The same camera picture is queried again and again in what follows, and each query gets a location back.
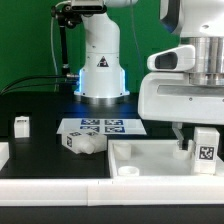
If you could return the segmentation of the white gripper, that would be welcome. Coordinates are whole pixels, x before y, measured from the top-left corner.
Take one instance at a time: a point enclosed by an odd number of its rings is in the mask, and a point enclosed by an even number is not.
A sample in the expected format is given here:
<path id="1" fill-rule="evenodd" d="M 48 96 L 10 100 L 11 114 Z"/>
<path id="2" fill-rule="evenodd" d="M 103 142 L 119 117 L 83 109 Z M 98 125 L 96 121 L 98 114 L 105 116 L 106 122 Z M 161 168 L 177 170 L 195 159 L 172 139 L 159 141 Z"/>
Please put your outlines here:
<path id="1" fill-rule="evenodd" d="M 224 87 L 191 85 L 184 73 L 151 72 L 141 83 L 138 113 L 144 120 L 173 122 L 182 150 L 182 123 L 224 125 Z"/>

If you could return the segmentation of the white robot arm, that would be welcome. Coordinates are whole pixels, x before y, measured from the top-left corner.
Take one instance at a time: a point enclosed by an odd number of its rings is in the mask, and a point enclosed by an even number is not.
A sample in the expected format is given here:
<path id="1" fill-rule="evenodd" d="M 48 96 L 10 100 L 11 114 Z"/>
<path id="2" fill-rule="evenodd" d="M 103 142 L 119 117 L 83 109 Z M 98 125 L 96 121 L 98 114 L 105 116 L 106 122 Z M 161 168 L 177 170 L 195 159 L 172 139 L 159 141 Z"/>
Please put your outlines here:
<path id="1" fill-rule="evenodd" d="M 120 30 L 109 7 L 138 0 L 63 0 L 51 9 L 60 26 L 62 71 L 70 73 L 65 29 L 82 23 L 85 65 L 75 95 L 112 103 L 128 95 L 119 64 Z M 179 141 L 184 123 L 224 125 L 224 0 L 160 0 L 160 21 L 180 44 L 148 57 L 150 73 L 141 83 L 138 113 L 145 120 L 171 121 Z"/>

